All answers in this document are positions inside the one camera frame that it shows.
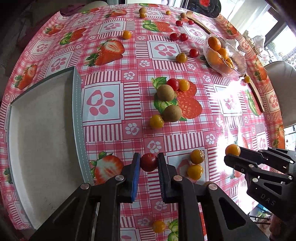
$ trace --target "tablecloth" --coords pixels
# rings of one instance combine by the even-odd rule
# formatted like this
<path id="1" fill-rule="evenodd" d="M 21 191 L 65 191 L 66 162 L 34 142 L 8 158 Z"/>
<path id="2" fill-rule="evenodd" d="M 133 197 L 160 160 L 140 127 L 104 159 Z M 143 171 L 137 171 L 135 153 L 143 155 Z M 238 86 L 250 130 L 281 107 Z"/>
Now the tablecloth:
<path id="1" fill-rule="evenodd" d="M 147 8 L 147 18 L 140 19 L 139 8 L 143 6 Z M 105 155 L 129 164 L 134 152 L 163 152 L 168 163 L 186 175 L 189 153 L 198 148 L 206 156 L 203 181 L 215 182 L 245 212 L 256 205 L 246 194 L 244 175 L 225 166 L 224 151 L 228 143 L 252 150 L 284 148 L 276 94 L 254 51 L 230 22 L 222 15 L 210 19 L 195 14 L 216 35 L 238 40 L 240 50 L 246 53 L 247 73 L 267 111 L 261 113 L 243 79 L 223 77 L 208 67 L 202 56 L 207 34 L 186 22 L 176 26 L 182 12 L 186 10 L 156 4 L 107 6 L 69 17 L 58 12 L 32 38 L 13 69 L 0 108 L 0 189 L 15 228 L 31 227 L 12 184 L 7 156 L 7 109 L 24 91 L 15 83 L 21 79 L 30 87 L 69 66 L 76 66 L 82 77 L 83 130 L 91 167 Z M 132 32 L 132 38 L 122 39 L 123 30 Z M 171 32 L 187 33 L 189 39 L 171 41 Z M 111 40 L 123 44 L 122 56 L 113 56 L 115 61 L 106 64 L 95 62 L 98 48 Z M 188 58 L 183 64 L 175 61 L 178 53 L 188 54 L 193 47 L 201 52 L 198 58 Z M 155 102 L 153 82 L 169 78 L 191 82 L 185 102 L 188 106 L 198 102 L 202 113 L 189 113 L 181 121 L 153 130 L 149 119 L 162 108 Z M 182 101 L 177 98 L 174 104 L 181 105 Z M 168 239 L 168 226 L 161 234 L 155 234 L 151 228 L 153 220 L 168 223 L 178 217 L 177 205 L 161 200 L 157 170 L 141 170 L 137 199 L 132 204 L 122 204 L 120 215 L 122 241 Z"/>

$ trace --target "table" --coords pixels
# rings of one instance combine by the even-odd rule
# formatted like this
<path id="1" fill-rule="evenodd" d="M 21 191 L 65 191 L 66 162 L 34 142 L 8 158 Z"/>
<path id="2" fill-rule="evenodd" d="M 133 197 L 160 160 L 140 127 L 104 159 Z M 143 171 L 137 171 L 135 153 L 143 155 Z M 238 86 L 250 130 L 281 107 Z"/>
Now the table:
<path id="1" fill-rule="evenodd" d="M 175 165 L 178 173 L 186 175 L 189 153 L 198 148 L 206 155 L 205 171 L 199 183 L 215 182 L 245 212 L 257 204 L 246 194 L 244 176 L 223 162 L 225 147 L 231 143 L 253 150 L 268 146 L 284 148 L 278 101 L 255 52 L 223 16 L 210 19 L 196 14 L 196 18 L 216 35 L 238 40 L 240 50 L 246 53 L 247 73 L 255 82 L 267 110 L 264 114 L 242 79 L 222 77 L 207 67 L 202 55 L 189 58 L 183 64 L 175 62 L 178 53 L 188 54 L 192 47 L 202 51 L 207 35 L 197 25 L 186 22 L 182 27 L 175 25 L 185 9 L 148 4 L 147 18 L 140 19 L 138 10 L 142 6 L 107 6 L 70 17 L 63 17 L 58 12 L 23 51 L 0 108 L 0 188 L 15 228 L 30 227 L 9 178 L 7 108 L 24 91 L 15 87 L 15 79 L 20 79 L 20 75 L 29 84 L 30 78 L 24 76 L 33 75 L 31 86 L 69 66 L 76 66 L 83 80 L 83 130 L 91 167 L 97 164 L 98 156 L 102 158 L 106 154 L 113 154 L 129 164 L 134 152 L 141 155 L 163 152 L 168 163 Z M 172 14 L 166 15 L 166 10 L 171 10 Z M 123 30 L 131 31 L 133 37 L 123 40 Z M 189 39 L 170 41 L 170 32 L 187 33 Z M 122 55 L 94 59 L 98 58 L 97 47 L 111 39 L 123 44 Z M 166 123 L 162 129 L 153 130 L 149 127 L 149 119 L 163 108 L 161 103 L 154 101 L 153 82 L 172 77 L 191 81 L 190 94 L 183 99 L 178 97 L 176 102 L 191 106 L 199 102 L 202 113 L 196 117 L 193 112 L 186 112 L 182 121 Z M 167 228 L 164 233 L 155 234 L 152 222 L 171 222 L 177 217 L 177 205 L 167 205 L 161 200 L 157 171 L 145 173 L 141 170 L 136 201 L 121 206 L 121 238 L 124 241 L 166 240 L 171 230 Z"/>

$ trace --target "white chair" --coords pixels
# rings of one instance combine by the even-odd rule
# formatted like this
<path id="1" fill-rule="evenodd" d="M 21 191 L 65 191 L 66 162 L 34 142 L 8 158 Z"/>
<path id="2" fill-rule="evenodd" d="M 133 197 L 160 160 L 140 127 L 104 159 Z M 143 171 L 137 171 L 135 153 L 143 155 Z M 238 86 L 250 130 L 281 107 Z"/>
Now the white chair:
<path id="1" fill-rule="evenodd" d="M 277 95 L 284 127 L 296 124 L 296 69 L 285 61 L 265 66 Z"/>

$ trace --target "paw print pattern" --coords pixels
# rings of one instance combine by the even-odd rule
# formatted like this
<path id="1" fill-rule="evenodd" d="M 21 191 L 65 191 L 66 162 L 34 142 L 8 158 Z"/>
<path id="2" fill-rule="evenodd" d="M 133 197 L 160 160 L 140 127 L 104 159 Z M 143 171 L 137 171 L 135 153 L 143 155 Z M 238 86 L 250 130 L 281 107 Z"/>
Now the paw print pattern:
<path id="1" fill-rule="evenodd" d="M 158 153 L 159 149 L 161 149 L 161 145 L 159 141 L 150 141 L 147 148 L 150 149 L 151 153 Z"/>
<path id="2" fill-rule="evenodd" d="M 127 80 L 133 80 L 135 73 L 132 71 L 124 73 L 123 77 Z"/>
<path id="3" fill-rule="evenodd" d="M 205 80 L 205 82 L 211 82 L 211 78 L 209 76 L 204 75 L 203 79 Z"/>
<path id="4" fill-rule="evenodd" d="M 126 127 L 126 133 L 128 135 L 132 134 L 133 136 L 137 135 L 139 132 L 139 128 L 137 127 L 136 123 L 129 123 L 128 126 Z"/>
<path id="5" fill-rule="evenodd" d="M 58 58 L 50 67 L 51 67 L 51 72 L 55 70 L 59 70 L 61 68 L 61 65 L 64 65 L 66 62 L 67 58 Z"/>
<path id="6" fill-rule="evenodd" d="M 159 44 L 155 46 L 154 49 L 162 56 L 173 56 L 173 53 L 177 53 L 173 46 L 165 46 L 164 44 Z"/>
<path id="7" fill-rule="evenodd" d="M 138 224 L 142 227 L 149 226 L 150 222 L 148 218 L 138 219 Z"/>
<path id="8" fill-rule="evenodd" d="M 148 62 L 147 60 L 141 60 L 139 65 L 141 65 L 142 67 L 146 67 L 146 66 L 148 67 L 150 66 L 150 62 Z"/>
<path id="9" fill-rule="evenodd" d="M 121 26 L 121 24 L 120 23 L 109 23 L 109 24 L 107 24 L 106 26 L 104 26 L 104 28 L 106 29 L 106 30 L 111 30 L 111 29 L 116 29 L 116 28 L 118 28 L 118 27 L 120 27 Z"/>
<path id="10" fill-rule="evenodd" d="M 188 64 L 187 67 L 191 70 L 195 70 L 196 67 L 193 64 Z"/>
<path id="11" fill-rule="evenodd" d="M 209 145 L 214 144 L 215 143 L 214 135 L 213 134 L 207 135 L 205 141 L 208 142 Z"/>
<path id="12" fill-rule="evenodd" d="M 221 127 L 223 125 L 223 120 L 221 120 L 220 117 L 217 117 L 216 118 L 216 124 L 217 124 L 218 127 Z"/>
<path id="13" fill-rule="evenodd" d="M 113 97 L 114 94 L 112 92 L 102 94 L 100 90 L 95 90 L 86 101 L 86 104 L 91 106 L 89 112 L 94 116 L 97 116 L 99 113 L 102 115 L 107 114 L 109 112 L 107 106 L 113 107 L 115 105 L 114 100 L 111 99 Z M 97 100 L 95 104 L 92 103 L 93 98 Z"/>
<path id="14" fill-rule="evenodd" d="M 157 211 L 161 211 L 163 209 L 167 209 L 167 204 L 165 204 L 163 201 L 158 201 L 156 202 L 156 205 L 154 206 L 154 208 L 157 210 Z"/>
<path id="15" fill-rule="evenodd" d="M 40 45 L 37 45 L 37 49 L 36 51 L 39 53 L 39 52 L 43 52 L 47 49 L 48 47 L 48 44 L 40 44 Z"/>

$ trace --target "metal bolt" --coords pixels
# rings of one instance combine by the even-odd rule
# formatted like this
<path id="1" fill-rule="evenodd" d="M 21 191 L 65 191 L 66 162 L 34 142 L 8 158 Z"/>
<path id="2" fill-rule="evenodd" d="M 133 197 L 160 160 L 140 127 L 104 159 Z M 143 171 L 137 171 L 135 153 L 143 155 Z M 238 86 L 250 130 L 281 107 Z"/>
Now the metal bolt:
<path id="1" fill-rule="evenodd" d="M 217 185 L 216 185 L 216 184 L 214 184 L 214 183 L 211 183 L 211 184 L 209 185 L 209 189 L 211 189 L 211 190 L 217 190 L 217 189 L 218 189 L 218 187 L 217 187 Z"/>
<path id="2" fill-rule="evenodd" d="M 80 188 L 81 188 L 82 190 L 86 190 L 86 189 L 89 188 L 89 184 L 88 184 L 88 183 L 82 183 L 82 184 L 80 185 Z"/>
<path id="3" fill-rule="evenodd" d="M 176 175 L 176 176 L 174 176 L 174 180 L 177 181 L 177 182 L 179 182 L 179 181 L 182 181 L 183 180 L 183 177 L 180 176 L 180 175 Z"/>
<path id="4" fill-rule="evenodd" d="M 124 176 L 123 175 L 117 175 L 116 177 L 115 177 L 115 180 L 116 181 L 122 181 L 124 179 Z"/>

